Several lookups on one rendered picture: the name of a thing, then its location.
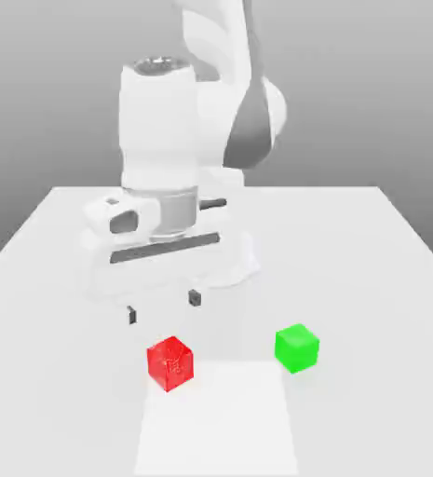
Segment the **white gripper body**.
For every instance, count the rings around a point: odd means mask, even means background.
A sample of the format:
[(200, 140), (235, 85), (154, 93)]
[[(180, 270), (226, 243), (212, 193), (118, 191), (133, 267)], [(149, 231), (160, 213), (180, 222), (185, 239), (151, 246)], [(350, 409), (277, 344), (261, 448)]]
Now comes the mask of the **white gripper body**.
[(86, 231), (86, 294), (93, 301), (132, 301), (154, 289), (199, 281), (236, 262), (231, 229), (197, 231), (167, 241), (113, 243)]

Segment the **small red cube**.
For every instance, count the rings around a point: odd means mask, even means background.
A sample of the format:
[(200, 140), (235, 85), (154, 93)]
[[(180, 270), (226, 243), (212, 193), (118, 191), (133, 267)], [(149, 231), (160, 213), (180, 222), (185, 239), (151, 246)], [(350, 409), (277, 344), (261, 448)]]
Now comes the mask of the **small red cube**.
[(149, 347), (146, 356), (148, 374), (166, 392), (194, 377), (193, 352), (176, 336)]

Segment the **small green cube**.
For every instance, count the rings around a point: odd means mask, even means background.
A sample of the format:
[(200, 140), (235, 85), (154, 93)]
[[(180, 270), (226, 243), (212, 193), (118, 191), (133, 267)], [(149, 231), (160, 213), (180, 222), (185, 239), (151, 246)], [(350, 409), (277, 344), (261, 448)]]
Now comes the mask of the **small green cube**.
[(320, 340), (303, 324), (276, 332), (275, 358), (291, 374), (314, 366), (318, 361)]

